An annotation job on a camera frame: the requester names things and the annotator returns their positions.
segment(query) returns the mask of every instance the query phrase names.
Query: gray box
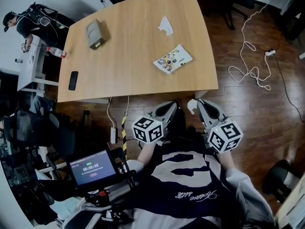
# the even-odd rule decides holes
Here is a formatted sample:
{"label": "gray box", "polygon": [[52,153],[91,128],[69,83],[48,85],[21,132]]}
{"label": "gray box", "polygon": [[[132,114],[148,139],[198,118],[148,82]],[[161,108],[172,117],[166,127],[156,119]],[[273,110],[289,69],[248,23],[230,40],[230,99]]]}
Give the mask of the gray box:
{"label": "gray box", "polygon": [[106,41],[102,31],[102,24],[97,19],[94,19],[86,26],[86,36],[89,47],[94,50]]}

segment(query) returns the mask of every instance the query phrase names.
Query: black cap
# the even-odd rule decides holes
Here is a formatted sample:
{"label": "black cap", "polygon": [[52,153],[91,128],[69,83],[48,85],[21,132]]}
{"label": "black cap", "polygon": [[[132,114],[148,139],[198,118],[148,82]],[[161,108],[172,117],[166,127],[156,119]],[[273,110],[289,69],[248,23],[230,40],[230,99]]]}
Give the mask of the black cap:
{"label": "black cap", "polygon": [[4,32],[7,32],[7,30],[9,29],[9,27],[8,27],[8,22],[9,22],[10,20],[12,20],[14,17],[15,17],[15,13],[14,13],[13,11],[7,13],[7,14],[4,16],[4,18],[3,18],[3,25],[5,26]]}

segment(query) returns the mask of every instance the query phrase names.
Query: display screen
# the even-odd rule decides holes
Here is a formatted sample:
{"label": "display screen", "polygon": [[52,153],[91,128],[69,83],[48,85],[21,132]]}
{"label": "display screen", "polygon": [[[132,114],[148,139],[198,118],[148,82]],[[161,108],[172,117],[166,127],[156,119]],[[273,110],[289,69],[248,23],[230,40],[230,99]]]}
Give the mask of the display screen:
{"label": "display screen", "polygon": [[73,161],[70,167],[79,186],[116,174],[107,151]]}

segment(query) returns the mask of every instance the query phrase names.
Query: water bottle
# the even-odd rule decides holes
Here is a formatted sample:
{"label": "water bottle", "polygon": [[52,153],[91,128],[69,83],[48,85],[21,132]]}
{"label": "water bottle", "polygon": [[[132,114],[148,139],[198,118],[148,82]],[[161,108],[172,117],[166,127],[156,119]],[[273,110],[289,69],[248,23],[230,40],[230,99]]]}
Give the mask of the water bottle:
{"label": "water bottle", "polygon": [[50,47],[48,47],[47,52],[50,52],[54,56],[60,57],[62,59],[64,59],[67,56],[67,53],[65,51],[60,50],[58,48],[50,48]]}

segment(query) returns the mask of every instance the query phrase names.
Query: hardwood floor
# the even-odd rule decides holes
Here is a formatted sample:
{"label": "hardwood floor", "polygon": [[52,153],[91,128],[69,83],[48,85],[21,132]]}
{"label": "hardwood floor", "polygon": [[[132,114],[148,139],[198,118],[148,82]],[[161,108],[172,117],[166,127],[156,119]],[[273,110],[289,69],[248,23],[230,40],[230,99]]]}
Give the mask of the hardwood floor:
{"label": "hardwood floor", "polygon": [[[206,7],[204,0],[199,3],[202,9]],[[254,10],[238,8],[251,15],[261,7],[256,6]],[[287,100],[283,81],[273,56],[267,58],[272,75],[265,81],[271,86],[270,91],[259,88],[255,79],[250,76],[241,83],[236,83],[231,78],[227,71],[230,65],[237,66],[245,72],[239,56],[243,43],[241,28],[244,19],[235,13],[233,18],[235,31],[230,31],[226,27],[220,14],[204,17],[213,48],[219,83],[219,89],[209,91],[204,98],[219,104],[240,125],[244,138],[240,146],[232,152],[234,161],[241,171],[250,176],[255,188],[262,193],[263,178],[277,161],[287,159],[293,166],[305,171],[305,125],[301,123],[297,111]],[[262,77],[268,74],[264,62],[265,51],[277,48],[279,44],[276,58],[285,78],[288,95],[305,119],[305,69],[304,61],[298,59],[298,50],[281,36],[268,9],[255,15],[246,25],[244,32],[246,40],[255,45],[256,51],[253,52],[245,47],[243,57],[249,68],[257,66],[260,69]],[[238,72],[234,72],[233,76],[238,79],[241,77]],[[131,123],[138,115],[144,114],[159,103],[173,99],[181,103],[187,124],[194,125],[198,131],[202,131],[203,125],[199,117],[191,115],[186,106],[187,102],[193,98],[193,94],[193,92],[183,92],[131,96],[125,124],[127,138],[132,138]],[[119,130],[126,107],[127,97],[112,99],[110,112]],[[103,127],[110,136],[112,124],[107,118],[106,105],[70,102],[60,103],[57,106],[57,112],[70,115],[76,120],[81,120],[82,112],[86,109],[91,112],[92,123]],[[135,141],[128,141],[127,150],[129,159],[137,158],[140,152]],[[273,196],[264,195],[264,197],[273,212],[276,212],[280,204]]]}

